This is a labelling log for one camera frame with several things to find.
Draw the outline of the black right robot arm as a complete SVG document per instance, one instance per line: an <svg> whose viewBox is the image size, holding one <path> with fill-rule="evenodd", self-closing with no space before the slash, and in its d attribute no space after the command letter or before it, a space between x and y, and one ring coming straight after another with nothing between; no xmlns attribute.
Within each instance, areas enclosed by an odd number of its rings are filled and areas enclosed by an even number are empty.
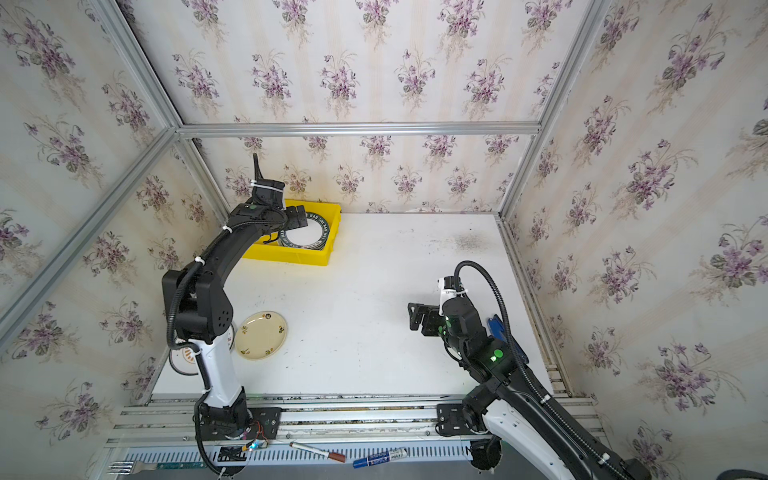
<svg viewBox="0 0 768 480"><path fill-rule="evenodd" d="M461 279L465 268L477 271L489 285L503 338L484 326ZM438 285L438 304L409 304L410 328L440 338L446 353L476 381L461 402L471 432L509 444L548 479L650 478L647 467L603 444L538 380L511 334L501 291L483 266L463 260Z"/></svg>

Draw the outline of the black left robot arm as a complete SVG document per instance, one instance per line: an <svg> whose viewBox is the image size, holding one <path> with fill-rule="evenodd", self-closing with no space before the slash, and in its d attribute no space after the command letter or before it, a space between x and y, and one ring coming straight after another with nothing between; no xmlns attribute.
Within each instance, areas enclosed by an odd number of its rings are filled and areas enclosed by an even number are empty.
<svg viewBox="0 0 768 480"><path fill-rule="evenodd" d="M198 444L203 443L205 427L237 439L251 424L245 389L237 380L226 340L234 318L226 280L256 241L308 224L302 207L285 204L285 184L263 175L257 155L253 164L250 197L231 211L201 254L181 270L168 270L161 281L166 342L174 351L191 350L203 382L193 413Z"/></svg>

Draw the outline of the green rim lettered plate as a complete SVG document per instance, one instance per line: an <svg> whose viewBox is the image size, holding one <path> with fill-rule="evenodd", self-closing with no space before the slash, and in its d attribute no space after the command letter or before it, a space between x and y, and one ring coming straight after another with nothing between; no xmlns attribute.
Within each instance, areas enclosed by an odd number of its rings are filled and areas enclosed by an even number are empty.
<svg viewBox="0 0 768 480"><path fill-rule="evenodd" d="M307 212L308 226L289 230L288 236L292 243L279 243L282 247L306 250L322 250L330 236L330 225L325 218Z"/></svg>

